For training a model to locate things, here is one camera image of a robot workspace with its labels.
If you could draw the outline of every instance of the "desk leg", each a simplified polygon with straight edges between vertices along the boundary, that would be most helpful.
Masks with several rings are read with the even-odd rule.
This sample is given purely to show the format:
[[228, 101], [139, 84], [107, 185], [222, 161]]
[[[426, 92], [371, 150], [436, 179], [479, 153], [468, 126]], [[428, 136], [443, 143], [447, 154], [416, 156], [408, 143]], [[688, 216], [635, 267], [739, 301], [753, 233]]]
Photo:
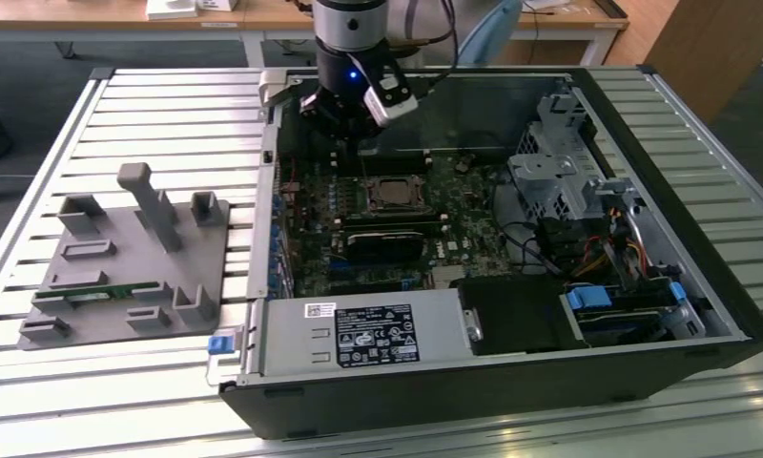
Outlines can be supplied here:
[[247, 66], [251, 68], [263, 68], [266, 66], [266, 59], [263, 58], [263, 32], [242, 31], [239, 33], [239, 41], [242, 41], [242, 48], [244, 49]]
[[72, 59], [75, 57], [75, 52], [72, 51], [71, 41], [54, 41], [55, 49], [59, 50], [59, 55], [63, 59]]
[[605, 61], [607, 51], [609, 51], [609, 46], [612, 45], [612, 40], [615, 39], [617, 32], [619, 30], [616, 29], [604, 29], [596, 31], [596, 34], [589, 40], [587, 48], [584, 49], [584, 54], [581, 55], [581, 60], [579, 61], [580, 65], [601, 65], [601, 63]]

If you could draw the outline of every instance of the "blue object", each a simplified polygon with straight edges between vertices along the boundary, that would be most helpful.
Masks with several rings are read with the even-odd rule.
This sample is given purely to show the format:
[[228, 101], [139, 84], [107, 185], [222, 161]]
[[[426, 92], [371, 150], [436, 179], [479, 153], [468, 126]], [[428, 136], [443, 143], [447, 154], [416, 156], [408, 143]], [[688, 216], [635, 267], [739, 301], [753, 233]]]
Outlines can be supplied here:
[[680, 302], [687, 298], [687, 292], [684, 291], [684, 287], [681, 283], [673, 281], [669, 284], [669, 291], [672, 292], [672, 296], [675, 296], [675, 301]]
[[579, 310], [581, 308], [581, 302], [579, 302], [579, 296], [573, 291], [564, 295], [568, 300], [568, 305], [571, 305], [571, 310]]
[[234, 336], [208, 337], [206, 351], [210, 355], [226, 355], [234, 353]]
[[565, 294], [573, 310], [580, 308], [609, 307], [609, 296], [603, 286], [579, 286]]
[[458, 49], [460, 65], [484, 65], [505, 45], [520, 19], [523, 2], [501, 0], [466, 36]]

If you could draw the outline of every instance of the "power supply label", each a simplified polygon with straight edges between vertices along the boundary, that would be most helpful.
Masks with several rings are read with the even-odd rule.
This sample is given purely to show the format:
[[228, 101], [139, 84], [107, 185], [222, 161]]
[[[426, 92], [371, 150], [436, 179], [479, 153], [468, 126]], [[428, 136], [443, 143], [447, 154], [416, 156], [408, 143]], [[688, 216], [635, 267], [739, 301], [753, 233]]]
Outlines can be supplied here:
[[418, 361], [408, 304], [339, 308], [334, 320], [336, 363], [342, 367]]

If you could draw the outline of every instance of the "motherboard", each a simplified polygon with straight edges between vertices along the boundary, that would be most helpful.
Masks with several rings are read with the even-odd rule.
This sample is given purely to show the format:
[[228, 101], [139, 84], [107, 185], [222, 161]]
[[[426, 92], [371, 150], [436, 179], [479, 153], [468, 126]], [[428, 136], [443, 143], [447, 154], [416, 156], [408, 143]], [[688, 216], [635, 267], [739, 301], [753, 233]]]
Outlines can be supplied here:
[[464, 151], [416, 155], [412, 174], [372, 175], [366, 157], [355, 174], [286, 162], [295, 297], [447, 288], [513, 271], [489, 211], [493, 166]]

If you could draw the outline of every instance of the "gray post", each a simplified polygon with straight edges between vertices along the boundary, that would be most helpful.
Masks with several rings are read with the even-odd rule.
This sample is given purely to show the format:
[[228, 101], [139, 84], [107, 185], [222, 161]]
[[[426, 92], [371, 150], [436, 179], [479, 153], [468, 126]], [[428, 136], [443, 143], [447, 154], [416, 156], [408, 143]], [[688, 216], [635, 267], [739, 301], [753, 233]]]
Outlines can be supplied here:
[[143, 213], [150, 227], [155, 231], [156, 239], [167, 252], [180, 250], [182, 243], [178, 232], [172, 226], [174, 209], [171, 204], [163, 202], [156, 198], [156, 192], [150, 185], [150, 175], [152, 171], [150, 166], [143, 163], [131, 163], [122, 165], [118, 170], [116, 181], [122, 188], [124, 188], [135, 197], [138, 207]]

